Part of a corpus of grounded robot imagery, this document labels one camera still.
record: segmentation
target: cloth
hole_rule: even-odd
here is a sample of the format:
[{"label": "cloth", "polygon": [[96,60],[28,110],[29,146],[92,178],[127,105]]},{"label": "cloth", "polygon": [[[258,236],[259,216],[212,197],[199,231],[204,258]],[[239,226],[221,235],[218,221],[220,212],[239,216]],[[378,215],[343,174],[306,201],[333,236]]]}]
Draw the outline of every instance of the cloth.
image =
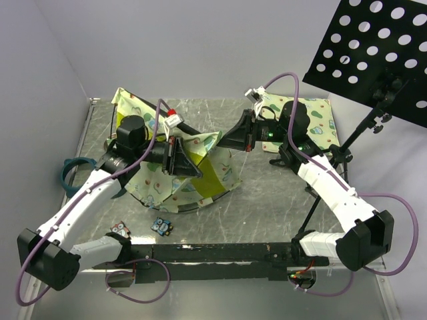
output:
[{"label": "cloth", "polygon": [[[123,88],[117,90],[112,103],[117,104],[117,126],[124,117],[139,115],[144,118],[151,139],[155,110]],[[159,116],[157,134],[164,133],[163,121]],[[212,197],[235,189],[241,183],[230,150],[216,147],[221,131],[188,135],[176,127],[170,135],[183,137],[183,148],[203,172],[203,177],[166,175],[160,164],[141,162],[141,169],[125,188],[144,205],[177,213],[178,206],[197,204],[203,207],[213,202]]]},{"label": "cloth", "polygon": [[[276,113],[276,120],[279,119],[283,106],[288,101],[293,101],[294,98],[282,97],[267,93],[266,106],[272,108]],[[299,102],[304,103],[307,107],[307,114],[310,118],[307,134],[313,142],[322,150],[327,149],[331,144],[340,145],[336,133],[334,118],[332,117],[332,106],[327,99],[303,99],[299,98]],[[273,119],[274,115],[271,111],[262,109],[262,115],[266,119]],[[262,149],[267,152],[279,152],[279,146],[282,143],[263,142]]]}]

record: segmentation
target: gray wall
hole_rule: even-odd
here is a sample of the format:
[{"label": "gray wall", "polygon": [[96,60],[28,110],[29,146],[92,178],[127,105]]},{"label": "gray wall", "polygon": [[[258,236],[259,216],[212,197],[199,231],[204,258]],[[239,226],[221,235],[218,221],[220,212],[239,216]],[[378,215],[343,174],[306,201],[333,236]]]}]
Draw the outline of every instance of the gray wall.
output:
[{"label": "gray wall", "polygon": [[88,100],[33,1],[0,1],[0,318],[14,319],[16,238],[59,208]]},{"label": "gray wall", "polygon": [[339,0],[35,2],[90,97],[118,86],[142,97],[242,97],[280,72],[303,77]]},{"label": "gray wall", "polygon": [[[330,95],[339,139],[342,143],[370,108],[337,95]],[[389,192],[406,199],[414,208],[420,226],[418,248],[409,266],[391,277],[393,291],[403,319],[426,318],[427,286],[427,129],[393,118],[381,133],[365,132],[350,148],[354,160],[350,166],[350,184],[363,192]],[[368,200],[378,210],[389,210],[395,225],[392,250],[384,256],[387,268],[394,270],[404,260],[412,239],[412,222],[399,202],[384,198]]]}]

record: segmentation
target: green cloth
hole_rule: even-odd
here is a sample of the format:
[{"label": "green cloth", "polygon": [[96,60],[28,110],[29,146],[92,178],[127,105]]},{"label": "green cloth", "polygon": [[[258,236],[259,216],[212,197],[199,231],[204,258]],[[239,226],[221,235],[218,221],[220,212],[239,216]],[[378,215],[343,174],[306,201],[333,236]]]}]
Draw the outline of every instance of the green cloth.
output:
[{"label": "green cloth", "polygon": [[[112,103],[117,105],[117,126],[124,117],[139,115],[144,118],[151,138],[155,110],[122,88],[117,90]],[[163,121],[159,116],[157,133],[164,133]],[[141,162],[141,169],[125,188],[142,203],[168,212],[178,212],[179,205],[192,203],[203,207],[213,202],[212,197],[235,189],[241,183],[230,150],[216,147],[221,131],[188,135],[174,128],[170,135],[183,137],[183,148],[203,172],[203,177],[166,175],[160,164]]]}]

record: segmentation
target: light green fabric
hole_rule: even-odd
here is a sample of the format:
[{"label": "light green fabric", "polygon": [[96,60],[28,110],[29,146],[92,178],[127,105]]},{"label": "light green fabric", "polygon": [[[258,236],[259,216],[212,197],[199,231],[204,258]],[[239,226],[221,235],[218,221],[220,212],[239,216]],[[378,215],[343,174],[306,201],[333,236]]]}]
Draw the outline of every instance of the light green fabric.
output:
[{"label": "light green fabric", "polygon": [[[266,106],[272,108],[276,113],[276,119],[279,119],[283,106],[294,98],[282,97],[267,93]],[[331,103],[327,99],[298,99],[307,107],[307,114],[310,118],[307,134],[320,149],[327,149],[331,144],[340,145],[336,133],[334,118],[332,117]],[[271,111],[262,109],[262,115],[266,119],[273,119]],[[279,152],[279,146],[282,143],[263,142],[262,149],[267,152]]]},{"label": "light green fabric", "polygon": [[[112,103],[117,104],[117,125],[128,115],[139,115],[144,118],[151,138],[155,110],[122,88],[117,90]],[[158,133],[164,133],[163,121],[160,116]],[[162,211],[178,212],[178,205],[197,203],[203,207],[213,202],[212,197],[240,184],[230,150],[216,147],[221,131],[188,135],[174,128],[170,135],[183,137],[183,148],[201,169],[203,177],[166,175],[161,171],[161,165],[142,162],[141,169],[125,187],[135,198]]]}]

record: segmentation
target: black perforated board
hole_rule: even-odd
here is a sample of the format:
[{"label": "black perforated board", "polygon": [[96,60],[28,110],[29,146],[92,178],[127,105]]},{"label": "black perforated board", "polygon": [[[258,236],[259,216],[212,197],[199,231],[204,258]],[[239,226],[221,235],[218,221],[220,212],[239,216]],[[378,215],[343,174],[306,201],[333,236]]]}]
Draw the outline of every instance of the black perforated board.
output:
[{"label": "black perforated board", "polygon": [[[409,0],[383,0],[381,10],[375,13],[371,12],[370,6],[373,2],[379,1],[361,0],[357,6],[350,5],[350,2],[354,4],[357,0],[342,0],[338,5],[303,81],[373,107],[376,104],[372,99],[373,87],[385,70],[388,70],[408,80],[394,103],[389,106],[389,114],[427,127],[427,107],[417,107],[417,104],[423,106],[425,104],[423,101],[427,101],[427,51],[424,52],[427,47],[427,22],[423,25],[413,24],[415,17],[417,17],[416,21],[422,21],[419,15],[427,15],[427,5]],[[393,19],[391,13],[399,7],[404,9],[404,14],[399,19]],[[340,24],[340,18],[345,15],[350,17],[350,23],[343,26]],[[365,32],[359,30],[359,25],[363,22],[370,24],[369,30]],[[378,32],[383,28],[390,30],[390,35],[385,39],[378,36]],[[331,36],[335,33],[341,36],[338,43],[331,40]],[[411,41],[406,45],[398,42],[403,35],[411,36]],[[359,41],[359,46],[351,49],[349,42],[354,39]],[[371,46],[378,48],[377,54],[367,54]],[[325,50],[331,50],[332,57],[324,57]],[[387,61],[386,56],[389,53],[396,53],[397,60]],[[347,64],[340,62],[343,56],[350,58]],[[405,62],[410,59],[417,61],[417,65],[411,69],[405,67]],[[368,65],[363,71],[358,69],[358,64],[361,62]],[[326,67],[323,72],[316,69],[320,64]],[[342,75],[334,77],[332,73],[335,70],[341,71]],[[351,76],[358,78],[357,83],[348,81]]]}]

